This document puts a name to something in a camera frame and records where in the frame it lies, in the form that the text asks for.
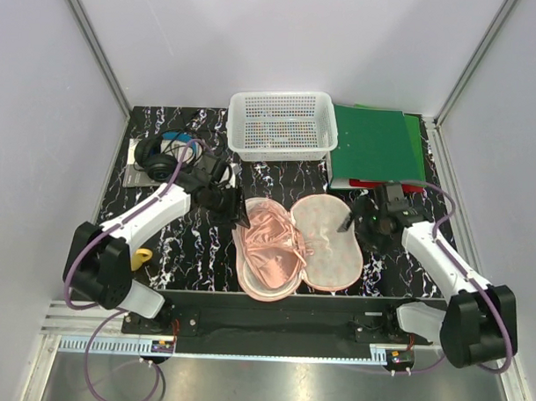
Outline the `floral pink laundry bag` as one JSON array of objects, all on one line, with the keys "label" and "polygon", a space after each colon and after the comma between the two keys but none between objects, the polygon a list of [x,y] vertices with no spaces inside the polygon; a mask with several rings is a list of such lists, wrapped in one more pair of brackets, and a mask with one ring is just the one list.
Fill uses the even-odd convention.
[{"label": "floral pink laundry bag", "polygon": [[330,293],[356,283],[363,273],[362,249],[352,229],[337,232],[350,213],[346,203],[322,193],[305,196],[286,210],[290,212],[295,227],[302,232],[306,248],[312,251],[305,258],[307,266],[282,287],[266,288],[253,275],[245,261],[239,236],[242,227],[237,226],[232,231],[232,237],[236,246],[237,279],[241,288],[256,301],[274,302],[295,293],[302,283]]}]

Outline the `pink satin bra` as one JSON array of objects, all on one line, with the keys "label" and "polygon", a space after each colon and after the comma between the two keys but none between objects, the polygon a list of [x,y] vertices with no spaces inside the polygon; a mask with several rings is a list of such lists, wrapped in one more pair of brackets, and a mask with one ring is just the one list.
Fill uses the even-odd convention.
[{"label": "pink satin bra", "polygon": [[249,225],[239,230],[245,261],[266,288],[280,288],[307,266],[312,251],[280,203],[251,199],[246,212]]}]

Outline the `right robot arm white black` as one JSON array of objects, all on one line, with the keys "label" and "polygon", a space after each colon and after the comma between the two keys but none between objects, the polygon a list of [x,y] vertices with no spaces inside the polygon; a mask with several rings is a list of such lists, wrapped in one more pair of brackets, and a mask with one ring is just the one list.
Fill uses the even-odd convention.
[{"label": "right robot arm white black", "polygon": [[356,229],[362,244],[384,254],[395,245],[414,256],[446,300],[445,310],[411,300],[381,324],[384,337],[401,342],[411,334],[441,346],[455,368],[478,366],[502,374],[518,352],[517,299],[506,285],[494,286],[475,271],[440,232],[440,222],[415,206],[400,182],[358,197],[341,232]]}]

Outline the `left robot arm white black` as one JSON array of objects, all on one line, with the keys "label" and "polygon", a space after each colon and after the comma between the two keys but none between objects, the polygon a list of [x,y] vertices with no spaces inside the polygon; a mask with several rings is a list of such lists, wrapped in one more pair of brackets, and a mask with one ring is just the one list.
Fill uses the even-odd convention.
[{"label": "left robot arm white black", "polygon": [[79,225],[62,274],[67,307],[134,313],[152,333],[165,332],[173,314],[159,292],[134,279],[132,258],[150,237],[195,209],[204,208],[217,225],[248,226],[239,171],[207,155],[190,171],[177,168],[147,199],[112,220]]}]

